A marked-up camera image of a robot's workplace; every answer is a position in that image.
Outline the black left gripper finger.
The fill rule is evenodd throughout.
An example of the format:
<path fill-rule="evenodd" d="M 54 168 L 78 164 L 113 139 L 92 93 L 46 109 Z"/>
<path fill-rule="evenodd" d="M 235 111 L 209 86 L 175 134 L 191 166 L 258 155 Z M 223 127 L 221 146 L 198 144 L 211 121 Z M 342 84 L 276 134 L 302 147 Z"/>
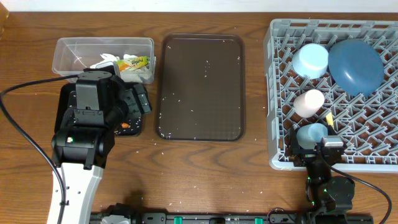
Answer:
<path fill-rule="evenodd" d="M 136 92 L 137 102 L 140 106 L 142 114 L 149 114 L 152 111 L 152 105 L 149 101 L 145 86 L 141 83 L 136 83 L 133 87 L 134 91 Z"/>
<path fill-rule="evenodd" d="M 129 117 L 141 117 L 142 112 L 139 104 L 137 103 L 136 97 L 133 95 L 132 90 L 126 90 L 124 92 L 124 102 L 128 107 L 128 116 Z"/>

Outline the light blue plastic cup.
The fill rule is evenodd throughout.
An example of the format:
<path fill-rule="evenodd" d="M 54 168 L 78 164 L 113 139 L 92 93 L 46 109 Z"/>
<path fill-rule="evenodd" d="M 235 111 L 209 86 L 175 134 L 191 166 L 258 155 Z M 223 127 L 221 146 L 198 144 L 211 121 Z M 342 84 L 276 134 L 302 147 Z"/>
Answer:
<path fill-rule="evenodd" d="M 320 123 L 308 124 L 298 129 L 297 141 L 303 149 L 314 149 L 315 144 L 328 135 L 327 127 Z"/>

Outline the aluminium foil ball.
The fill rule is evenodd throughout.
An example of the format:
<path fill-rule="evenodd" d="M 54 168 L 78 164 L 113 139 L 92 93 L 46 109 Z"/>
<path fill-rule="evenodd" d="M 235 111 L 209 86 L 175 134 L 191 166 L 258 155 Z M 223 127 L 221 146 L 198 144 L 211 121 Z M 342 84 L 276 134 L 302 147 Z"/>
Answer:
<path fill-rule="evenodd" d="M 115 62 L 116 63 L 118 60 L 134 58 L 134 57 L 141 57 L 141 56 L 124 54 L 123 58 L 120 58 L 120 57 L 112 55 L 112 54 L 101 54 L 100 57 L 103 60 L 96 64 L 91 65 L 90 68 L 99 68 L 100 65 L 107 63 L 107 62 Z M 148 58 L 149 58 L 149 64 L 147 66 L 140 68 L 138 70 L 135 70 L 135 71 L 122 71 L 122 72 L 119 71 L 120 77 L 125 82 L 151 84 L 154 81 L 154 75 L 153 75 L 152 69 L 151 69 L 151 62 L 150 62 L 151 58 L 150 57 L 148 57 Z"/>

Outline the yellow green snack wrapper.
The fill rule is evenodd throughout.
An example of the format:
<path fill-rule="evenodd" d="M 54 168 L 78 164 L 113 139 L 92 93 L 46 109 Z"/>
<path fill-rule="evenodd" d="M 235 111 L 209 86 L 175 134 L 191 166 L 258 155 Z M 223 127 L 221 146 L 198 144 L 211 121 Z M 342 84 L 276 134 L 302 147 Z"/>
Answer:
<path fill-rule="evenodd" d="M 119 71 L 135 71 L 143 68 L 149 64 L 149 58 L 146 56 L 127 58 L 118 60 L 116 64 L 119 67 Z"/>

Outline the cream plastic spoon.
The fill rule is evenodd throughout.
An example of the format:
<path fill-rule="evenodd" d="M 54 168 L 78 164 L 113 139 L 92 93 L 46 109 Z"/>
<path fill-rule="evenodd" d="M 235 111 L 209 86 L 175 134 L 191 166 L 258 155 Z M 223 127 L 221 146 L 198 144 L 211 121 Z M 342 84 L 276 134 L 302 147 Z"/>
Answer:
<path fill-rule="evenodd" d="M 329 112 L 326 117 L 326 123 L 327 125 L 331 126 L 332 128 L 334 128 L 334 119 L 333 119 L 333 114 L 332 112 Z"/>

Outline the pink plastic cup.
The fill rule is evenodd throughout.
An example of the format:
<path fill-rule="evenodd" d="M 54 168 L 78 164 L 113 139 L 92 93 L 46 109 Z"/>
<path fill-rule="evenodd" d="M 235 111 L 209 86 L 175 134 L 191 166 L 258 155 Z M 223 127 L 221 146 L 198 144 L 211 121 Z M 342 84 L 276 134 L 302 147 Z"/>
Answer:
<path fill-rule="evenodd" d="M 325 97 L 319 90 L 309 90 L 294 100 L 295 112 L 303 117 L 313 116 L 324 104 Z"/>

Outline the light blue bowl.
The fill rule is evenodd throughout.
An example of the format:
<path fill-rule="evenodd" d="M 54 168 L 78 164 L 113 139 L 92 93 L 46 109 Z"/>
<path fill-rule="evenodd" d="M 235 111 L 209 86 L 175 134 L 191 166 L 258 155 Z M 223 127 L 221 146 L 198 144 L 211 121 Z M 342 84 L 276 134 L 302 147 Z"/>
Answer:
<path fill-rule="evenodd" d="M 301 77 L 320 78 L 327 71 L 328 54 L 320 44 L 306 44 L 294 54 L 292 68 Z"/>

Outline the dark blue plate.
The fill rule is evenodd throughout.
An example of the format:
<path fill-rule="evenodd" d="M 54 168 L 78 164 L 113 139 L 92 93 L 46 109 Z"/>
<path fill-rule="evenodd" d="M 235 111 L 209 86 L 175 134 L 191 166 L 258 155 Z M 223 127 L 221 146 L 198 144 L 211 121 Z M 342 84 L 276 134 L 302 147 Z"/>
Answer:
<path fill-rule="evenodd" d="M 382 84 L 383 62 L 369 44 L 348 39 L 333 45 L 328 55 L 330 75 L 351 96 L 369 96 Z"/>

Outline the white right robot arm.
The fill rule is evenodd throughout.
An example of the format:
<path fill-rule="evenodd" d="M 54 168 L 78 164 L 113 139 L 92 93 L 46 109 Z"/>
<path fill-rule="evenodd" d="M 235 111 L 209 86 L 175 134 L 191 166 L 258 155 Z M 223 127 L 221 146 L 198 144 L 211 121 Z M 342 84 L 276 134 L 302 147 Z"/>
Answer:
<path fill-rule="evenodd" d="M 304 149 L 299 145 L 297 132 L 290 130 L 286 156 L 293 158 L 295 167 L 305 167 L 305 193 L 312 208 L 299 213 L 294 223 L 348 223 L 346 212 L 353 207 L 355 183 L 345 176 L 332 176 L 333 165 L 341 160 L 346 144 L 331 126 L 328 134 L 314 145 Z"/>

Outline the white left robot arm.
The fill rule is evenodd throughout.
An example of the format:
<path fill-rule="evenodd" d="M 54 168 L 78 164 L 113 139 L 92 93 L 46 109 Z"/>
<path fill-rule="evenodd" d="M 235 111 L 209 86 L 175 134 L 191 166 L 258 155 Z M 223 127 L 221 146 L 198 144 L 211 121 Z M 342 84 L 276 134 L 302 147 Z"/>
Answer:
<path fill-rule="evenodd" d="M 88 223 L 93 199 L 122 125 L 152 107 L 145 86 L 106 72 L 79 75 L 60 90 L 52 138 L 53 191 L 48 223 Z"/>

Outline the black waste tray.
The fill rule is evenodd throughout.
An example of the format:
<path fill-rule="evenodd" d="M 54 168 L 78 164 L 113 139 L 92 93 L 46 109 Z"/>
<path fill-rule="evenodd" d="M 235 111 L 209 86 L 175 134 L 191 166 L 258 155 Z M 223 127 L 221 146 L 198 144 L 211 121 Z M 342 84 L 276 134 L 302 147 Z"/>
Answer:
<path fill-rule="evenodd" d="M 74 83 L 67 83 L 62 86 L 60 91 L 60 98 L 58 101 L 57 116 L 55 120 L 54 133 L 56 133 L 62 125 L 62 119 L 69 108 L 77 106 L 76 102 L 76 91 Z M 120 125 L 118 129 L 114 131 L 116 136 L 138 136 L 140 135 L 143 127 L 143 118 L 138 117 L 134 119 L 125 119 L 123 123 L 129 123 L 130 128 L 122 128 Z"/>

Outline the clear plastic waste bin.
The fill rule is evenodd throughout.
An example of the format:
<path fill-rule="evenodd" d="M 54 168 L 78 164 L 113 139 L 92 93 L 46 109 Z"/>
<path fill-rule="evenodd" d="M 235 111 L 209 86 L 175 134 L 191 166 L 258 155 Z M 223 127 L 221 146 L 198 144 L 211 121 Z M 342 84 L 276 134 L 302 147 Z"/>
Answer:
<path fill-rule="evenodd" d="M 124 54 L 148 56 L 154 75 L 154 41 L 147 37 L 68 37 L 58 40 L 53 56 L 52 71 L 61 76 L 77 75 L 103 59 L 101 54 L 112 54 L 123 58 Z M 119 68 L 115 62 L 107 62 L 99 68 L 114 65 L 117 75 Z"/>

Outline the grey plastic dishwasher rack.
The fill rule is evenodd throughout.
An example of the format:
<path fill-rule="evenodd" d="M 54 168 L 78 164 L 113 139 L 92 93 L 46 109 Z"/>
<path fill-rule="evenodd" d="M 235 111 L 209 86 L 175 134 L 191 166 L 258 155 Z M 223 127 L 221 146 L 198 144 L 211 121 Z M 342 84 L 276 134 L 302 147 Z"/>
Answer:
<path fill-rule="evenodd" d="M 358 39 L 379 54 L 384 81 L 371 95 L 351 96 L 329 74 L 311 80 L 292 69 L 294 53 L 305 44 L 334 44 Z M 325 123 L 332 114 L 335 131 L 347 148 L 336 168 L 344 172 L 397 172 L 397 22 L 316 19 L 274 19 L 263 40 L 267 80 L 267 148 L 275 170 L 294 170 L 285 152 L 291 129 Z M 294 99 L 316 89 L 323 106 L 310 118 L 294 110 Z"/>

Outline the dark brown serving tray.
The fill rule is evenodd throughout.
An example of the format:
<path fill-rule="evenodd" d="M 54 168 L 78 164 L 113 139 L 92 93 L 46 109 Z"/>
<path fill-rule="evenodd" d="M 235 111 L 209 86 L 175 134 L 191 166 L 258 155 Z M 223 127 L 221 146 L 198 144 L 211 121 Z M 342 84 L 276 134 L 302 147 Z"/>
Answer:
<path fill-rule="evenodd" d="M 155 131 L 169 141 L 233 142 L 245 133 L 244 42 L 170 34 L 162 46 Z"/>

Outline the black rail at table edge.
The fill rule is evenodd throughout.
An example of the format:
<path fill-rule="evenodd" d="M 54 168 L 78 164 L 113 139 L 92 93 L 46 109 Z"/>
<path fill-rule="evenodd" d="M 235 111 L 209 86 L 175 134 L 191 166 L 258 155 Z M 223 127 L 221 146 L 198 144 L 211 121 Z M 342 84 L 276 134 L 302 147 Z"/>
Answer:
<path fill-rule="evenodd" d="M 278 223 L 347 223 L 372 224 L 373 217 L 363 215 L 320 215 L 310 221 L 305 215 L 287 213 L 274 208 L 265 215 L 215 215 L 215 214 L 170 214 L 140 213 L 125 204 L 109 206 L 102 213 L 92 213 L 89 224 L 278 224 Z"/>

